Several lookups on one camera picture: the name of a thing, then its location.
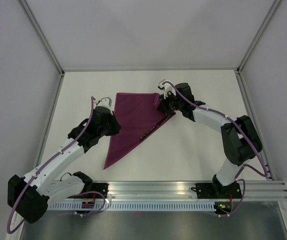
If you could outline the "purple cloth napkin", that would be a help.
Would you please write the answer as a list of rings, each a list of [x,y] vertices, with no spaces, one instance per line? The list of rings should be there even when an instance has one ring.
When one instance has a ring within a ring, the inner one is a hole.
[[[114,113],[121,130],[117,135],[110,137],[104,169],[129,154],[176,114],[173,112],[171,115],[165,115],[158,111],[159,97],[158,93],[116,94]],[[140,137],[146,131],[165,117],[168,119],[159,128],[140,141]]]

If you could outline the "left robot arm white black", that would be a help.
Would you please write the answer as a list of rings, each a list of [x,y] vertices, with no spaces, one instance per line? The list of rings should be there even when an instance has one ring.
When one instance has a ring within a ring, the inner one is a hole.
[[[98,144],[100,138],[115,136],[121,130],[108,104],[99,103],[89,118],[83,120],[67,135],[58,151],[46,162],[24,176],[12,176],[8,181],[7,203],[24,220],[33,224],[48,207],[68,197],[88,198],[93,192],[93,180],[78,171],[57,183],[54,180],[72,162]]]

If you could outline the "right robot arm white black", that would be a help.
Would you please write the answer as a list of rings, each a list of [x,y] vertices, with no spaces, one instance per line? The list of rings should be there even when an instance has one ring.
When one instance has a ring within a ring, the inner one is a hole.
[[[260,155],[263,145],[249,116],[230,117],[203,101],[195,100],[186,82],[174,85],[164,79],[158,88],[162,92],[157,107],[160,112],[166,115],[181,112],[185,118],[220,133],[225,161],[212,178],[211,190],[216,197],[222,198],[231,192],[249,160],[258,158],[263,162]]]

